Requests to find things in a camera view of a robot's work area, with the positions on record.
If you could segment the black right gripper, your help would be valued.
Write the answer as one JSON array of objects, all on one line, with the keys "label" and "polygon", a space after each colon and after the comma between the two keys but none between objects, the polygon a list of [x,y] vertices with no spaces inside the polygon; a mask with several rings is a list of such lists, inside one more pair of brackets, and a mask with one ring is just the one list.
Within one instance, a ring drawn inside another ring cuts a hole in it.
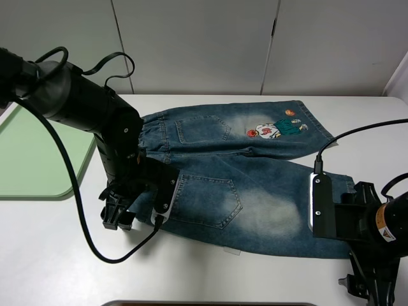
[{"label": "black right gripper", "polygon": [[369,306],[393,306],[400,264],[400,197],[388,194],[399,181],[381,190],[382,203],[374,186],[360,182],[353,194],[343,194],[335,206],[337,239],[350,246],[352,274],[338,280],[355,297],[366,297]]}]

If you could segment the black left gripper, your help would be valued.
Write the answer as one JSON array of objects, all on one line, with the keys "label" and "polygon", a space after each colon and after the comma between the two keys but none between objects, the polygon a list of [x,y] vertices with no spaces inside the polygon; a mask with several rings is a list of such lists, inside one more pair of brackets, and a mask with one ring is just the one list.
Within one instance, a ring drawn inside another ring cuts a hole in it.
[{"label": "black left gripper", "polygon": [[106,189],[99,195],[100,200],[106,200],[101,212],[105,229],[120,228],[130,231],[135,213],[126,211],[123,198],[135,200],[146,190],[153,190],[157,193],[159,177],[163,170],[169,167],[175,168],[152,157],[147,157],[145,149],[140,149],[137,156],[129,156],[124,161],[123,172],[109,182]]}]

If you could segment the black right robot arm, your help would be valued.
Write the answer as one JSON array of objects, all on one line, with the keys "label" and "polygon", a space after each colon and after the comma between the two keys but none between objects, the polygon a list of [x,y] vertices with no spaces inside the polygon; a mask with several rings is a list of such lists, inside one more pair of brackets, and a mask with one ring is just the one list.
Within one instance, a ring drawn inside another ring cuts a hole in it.
[{"label": "black right robot arm", "polygon": [[368,305],[393,305],[400,260],[407,256],[407,194],[381,202],[372,183],[359,182],[335,205],[337,239],[350,247],[353,274],[339,283]]}]

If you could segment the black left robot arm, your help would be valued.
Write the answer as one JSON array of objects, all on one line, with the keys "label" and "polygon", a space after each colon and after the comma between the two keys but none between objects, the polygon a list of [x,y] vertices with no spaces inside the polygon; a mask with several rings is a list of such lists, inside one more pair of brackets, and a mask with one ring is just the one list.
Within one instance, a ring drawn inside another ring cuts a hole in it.
[{"label": "black left robot arm", "polygon": [[92,133],[107,176],[100,194],[107,229],[129,230],[133,202],[145,191],[154,193],[151,222],[160,228],[173,205],[179,171],[147,157],[138,144],[143,120],[113,89],[89,80],[89,73],[70,63],[68,51],[59,62],[50,54],[36,61],[1,50],[1,103],[24,102],[41,118]]}]

